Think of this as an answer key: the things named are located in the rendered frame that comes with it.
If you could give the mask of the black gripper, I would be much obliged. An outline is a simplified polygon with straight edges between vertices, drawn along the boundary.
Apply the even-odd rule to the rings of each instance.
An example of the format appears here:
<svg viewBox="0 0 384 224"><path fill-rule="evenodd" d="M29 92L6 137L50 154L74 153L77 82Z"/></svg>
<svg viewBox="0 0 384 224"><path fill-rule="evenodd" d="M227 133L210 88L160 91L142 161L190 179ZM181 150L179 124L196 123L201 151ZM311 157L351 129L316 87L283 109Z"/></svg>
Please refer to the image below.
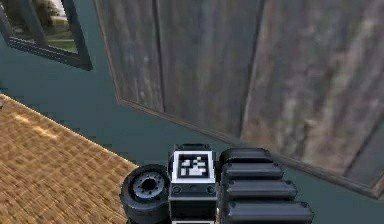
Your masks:
<svg viewBox="0 0 384 224"><path fill-rule="evenodd" d="M149 164L134 169L123 181L120 201L126 224L171 224L167 168Z"/></svg>

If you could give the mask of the brown wooden cupboard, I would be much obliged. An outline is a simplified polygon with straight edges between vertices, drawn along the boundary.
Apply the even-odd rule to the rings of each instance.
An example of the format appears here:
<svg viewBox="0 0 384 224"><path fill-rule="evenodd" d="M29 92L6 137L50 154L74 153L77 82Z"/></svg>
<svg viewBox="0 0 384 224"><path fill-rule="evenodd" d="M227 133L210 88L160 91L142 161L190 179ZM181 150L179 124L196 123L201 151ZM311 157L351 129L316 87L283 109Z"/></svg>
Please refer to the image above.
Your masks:
<svg viewBox="0 0 384 224"><path fill-rule="evenodd" d="M384 0L94 0L117 101L384 196Z"/></svg>

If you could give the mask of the dark framed window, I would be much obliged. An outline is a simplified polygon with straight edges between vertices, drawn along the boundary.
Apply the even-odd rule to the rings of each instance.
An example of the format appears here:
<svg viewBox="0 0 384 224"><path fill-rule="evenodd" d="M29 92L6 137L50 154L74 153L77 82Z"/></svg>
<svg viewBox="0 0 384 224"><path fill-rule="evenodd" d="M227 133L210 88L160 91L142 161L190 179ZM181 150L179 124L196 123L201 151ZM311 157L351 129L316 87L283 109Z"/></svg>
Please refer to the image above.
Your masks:
<svg viewBox="0 0 384 224"><path fill-rule="evenodd" d="M0 0L0 34L11 48L92 69L74 0Z"/></svg>

